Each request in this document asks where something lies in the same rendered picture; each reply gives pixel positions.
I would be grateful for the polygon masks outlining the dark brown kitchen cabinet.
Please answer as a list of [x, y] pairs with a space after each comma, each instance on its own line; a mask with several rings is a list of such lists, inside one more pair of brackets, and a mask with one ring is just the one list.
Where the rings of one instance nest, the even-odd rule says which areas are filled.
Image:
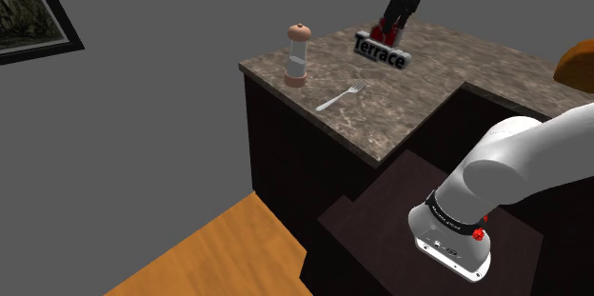
[[[252, 186], [306, 249], [300, 278], [312, 296], [329, 276], [326, 259], [342, 256], [319, 221], [340, 198], [355, 201], [405, 151], [446, 178], [492, 125], [531, 114], [530, 108], [462, 84], [376, 161], [265, 83], [247, 78], [245, 90]], [[594, 178], [501, 208], [543, 236], [540, 296], [594, 296]]]

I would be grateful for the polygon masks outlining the silver fork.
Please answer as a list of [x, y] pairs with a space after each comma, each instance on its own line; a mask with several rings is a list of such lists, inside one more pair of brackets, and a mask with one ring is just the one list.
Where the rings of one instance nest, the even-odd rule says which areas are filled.
[[357, 93], [359, 92], [361, 89], [363, 89], [366, 86], [366, 81], [360, 80], [357, 83], [355, 83], [353, 86], [351, 86], [349, 89], [345, 90], [344, 92], [342, 92], [341, 94], [335, 96], [334, 98], [324, 102], [322, 105], [318, 106], [315, 110], [316, 111], [322, 111], [324, 109], [327, 109], [329, 106], [331, 106], [332, 104], [334, 104], [336, 101], [338, 101], [339, 99], [341, 99], [343, 96], [350, 94], [350, 93]]

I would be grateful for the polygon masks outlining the dark robot stand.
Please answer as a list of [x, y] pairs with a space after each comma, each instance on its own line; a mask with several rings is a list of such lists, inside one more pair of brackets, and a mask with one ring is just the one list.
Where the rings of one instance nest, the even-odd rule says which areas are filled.
[[405, 151], [355, 201], [342, 197], [331, 206], [319, 221], [342, 256], [326, 259], [329, 276], [314, 296], [540, 296], [543, 236], [500, 207], [488, 215], [492, 262], [477, 283], [416, 247], [408, 213], [445, 177]]

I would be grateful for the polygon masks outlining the clear grinder with tan caps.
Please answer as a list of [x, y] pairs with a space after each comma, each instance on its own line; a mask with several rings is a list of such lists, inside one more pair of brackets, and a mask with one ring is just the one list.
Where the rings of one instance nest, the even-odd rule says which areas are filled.
[[299, 23], [287, 30], [290, 39], [285, 84], [291, 88], [301, 88], [307, 79], [307, 42], [311, 36], [310, 28]]

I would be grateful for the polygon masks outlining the grey word sign red back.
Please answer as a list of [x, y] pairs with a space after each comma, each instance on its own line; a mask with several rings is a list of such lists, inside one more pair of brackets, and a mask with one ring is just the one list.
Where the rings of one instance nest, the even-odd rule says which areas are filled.
[[394, 23], [388, 33], [383, 33], [385, 23], [382, 17], [370, 32], [357, 31], [354, 34], [353, 51], [372, 62], [380, 62], [398, 70], [406, 69], [412, 57], [399, 49], [404, 31]]

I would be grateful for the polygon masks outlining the orange-brown round object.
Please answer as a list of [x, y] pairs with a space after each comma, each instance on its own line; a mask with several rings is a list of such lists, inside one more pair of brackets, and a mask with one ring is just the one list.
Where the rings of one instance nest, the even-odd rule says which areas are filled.
[[570, 88], [594, 94], [594, 39], [570, 48], [555, 68], [553, 79]]

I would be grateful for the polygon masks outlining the black framed wall picture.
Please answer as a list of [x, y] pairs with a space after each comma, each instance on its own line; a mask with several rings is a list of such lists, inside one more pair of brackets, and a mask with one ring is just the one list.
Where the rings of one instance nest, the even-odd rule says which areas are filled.
[[59, 0], [0, 0], [0, 66], [84, 48]]

